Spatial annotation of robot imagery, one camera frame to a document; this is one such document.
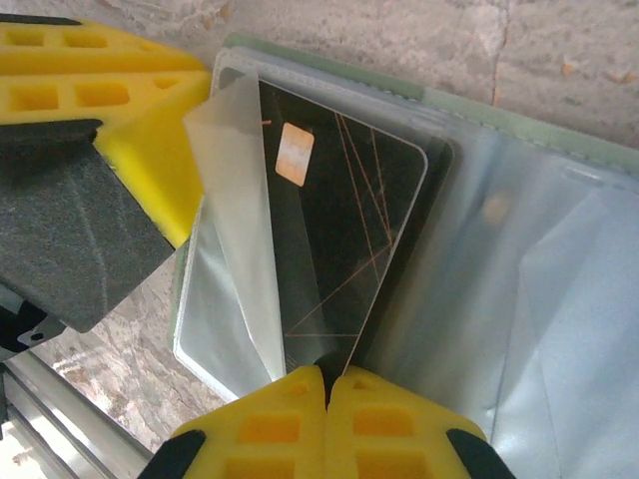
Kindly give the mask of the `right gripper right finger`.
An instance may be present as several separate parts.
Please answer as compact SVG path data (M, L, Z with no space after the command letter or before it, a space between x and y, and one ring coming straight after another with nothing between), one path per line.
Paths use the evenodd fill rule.
M334 383L326 479L515 479L470 419L369 371Z

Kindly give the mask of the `wide aluminium base rail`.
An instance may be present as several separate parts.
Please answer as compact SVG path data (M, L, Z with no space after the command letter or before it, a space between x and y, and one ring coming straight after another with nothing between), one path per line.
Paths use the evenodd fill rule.
M152 457L31 352L0 363L0 423L47 479L136 479Z

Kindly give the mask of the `black credit card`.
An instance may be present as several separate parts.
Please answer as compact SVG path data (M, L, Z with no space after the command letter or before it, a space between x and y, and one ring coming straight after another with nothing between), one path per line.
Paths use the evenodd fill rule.
M368 318L359 333L340 374L345 375L352 365L361 366L371 349L374 337L385 321L392 301L396 296L402 277L408 268L410 257L421 232L427 223L433 204L439 195L450 165L454 160L453 146L442 139L431 140L426 147L428 166L420 190L415 197L411 211L396 246L386 274L374 299Z
M422 191L424 150L259 84L285 365L348 355Z

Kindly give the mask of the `green clear-sleeve card holder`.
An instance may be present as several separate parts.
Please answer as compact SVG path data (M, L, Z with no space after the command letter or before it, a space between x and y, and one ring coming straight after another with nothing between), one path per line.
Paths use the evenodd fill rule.
M454 160L361 368L474 422L515 479L639 479L639 151L242 35L185 119L205 185L176 358L227 405L285 365L259 84Z

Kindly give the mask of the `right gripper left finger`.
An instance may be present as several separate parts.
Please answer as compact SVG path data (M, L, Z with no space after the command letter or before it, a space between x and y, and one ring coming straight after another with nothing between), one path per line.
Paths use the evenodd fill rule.
M325 390L317 366L180 426L149 479L324 479Z

